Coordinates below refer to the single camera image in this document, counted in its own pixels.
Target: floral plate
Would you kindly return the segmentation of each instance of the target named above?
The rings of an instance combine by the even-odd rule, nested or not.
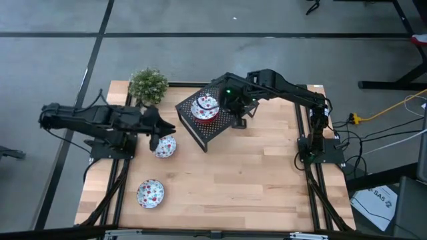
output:
[[[208,120],[213,117],[215,117],[218,114],[218,111],[220,110],[219,107],[216,107],[214,109],[205,110],[202,109],[196,102],[197,100],[194,100],[193,104],[191,105],[191,113],[193,116],[197,119],[201,120]],[[218,106],[218,102],[213,97],[209,96],[209,93],[206,93],[205,96],[198,98],[199,104],[206,109]]]
[[[176,140],[168,135],[159,139],[159,145],[154,151],[154,155],[160,158],[170,157],[176,150]]]
[[[136,199],[143,208],[157,207],[165,196],[163,185],[154,179],[143,182],[137,192]]]

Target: mesh dish rack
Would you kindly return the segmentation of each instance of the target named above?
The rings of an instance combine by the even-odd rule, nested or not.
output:
[[[211,97],[218,99],[220,84],[224,81],[224,77],[225,75],[222,75],[221,77],[212,80],[210,84],[206,85],[204,88],[195,92],[193,95],[175,106],[182,125],[187,129],[189,134],[205,153],[207,152],[207,143],[231,126],[234,116],[220,109],[218,117],[213,122],[207,124],[198,123],[195,121],[195,117],[191,113],[191,105],[198,97],[204,96],[206,93]],[[248,114],[250,117],[254,117],[258,105],[258,102],[254,102],[253,105],[247,106],[244,115]]]

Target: white paper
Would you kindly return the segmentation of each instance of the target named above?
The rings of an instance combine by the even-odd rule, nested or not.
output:
[[[373,189],[357,191],[352,200],[352,206],[382,231],[385,231],[394,216],[398,196],[389,187],[381,186]]]

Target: yellow cable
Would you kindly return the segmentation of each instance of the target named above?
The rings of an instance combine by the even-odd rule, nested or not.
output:
[[[389,110],[391,110],[391,109],[393,109],[393,108],[395,108],[395,107],[397,107],[397,106],[399,106],[399,105],[401,105],[401,104],[403,104],[403,103],[405,103],[405,102],[407,102],[407,101],[409,101],[409,100],[411,100],[411,99],[415,98],[416,96],[421,95],[421,94],[423,94],[423,93],[425,93],[425,92],[427,92],[427,89],[425,89],[425,90],[423,90],[423,91],[421,91],[421,92],[419,92],[419,93],[417,93],[417,94],[413,95],[412,97],[407,98],[406,100],[403,100],[403,101],[401,101],[401,102],[399,102],[399,103],[396,103],[395,105],[393,105],[393,106],[391,106],[391,107],[389,107],[389,108],[387,108],[387,109],[385,109],[385,110],[383,110],[383,111],[381,111],[381,112],[379,112],[379,113],[375,114],[374,116],[369,117],[369,118],[367,118],[367,119],[364,119],[364,118],[358,117],[358,116],[357,116],[357,114],[355,114],[355,113],[354,113],[354,120],[355,120],[354,122],[355,122],[355,124],[357,125],[357,124],[359,124],[359,122],[363,122],[363,121],[371,121],[371,120],[373,120],[374,118],[376,118],[376,117],[378,117],[378,116],[380,116],[380,115],[382,115],[382,114],[384,114],[384,113],[388,112]]]

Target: small white dish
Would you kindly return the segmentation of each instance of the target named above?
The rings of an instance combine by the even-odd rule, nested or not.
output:
[[[172,135],[162,137],[159,139],[159,145],[153,152],[156,157],[166,158],[172,156],[176,150],[176,140]]]
[[[136,192],[136,199],[143,208],[157,207],[165,196],[165,188],[154,179],[144,181]]]

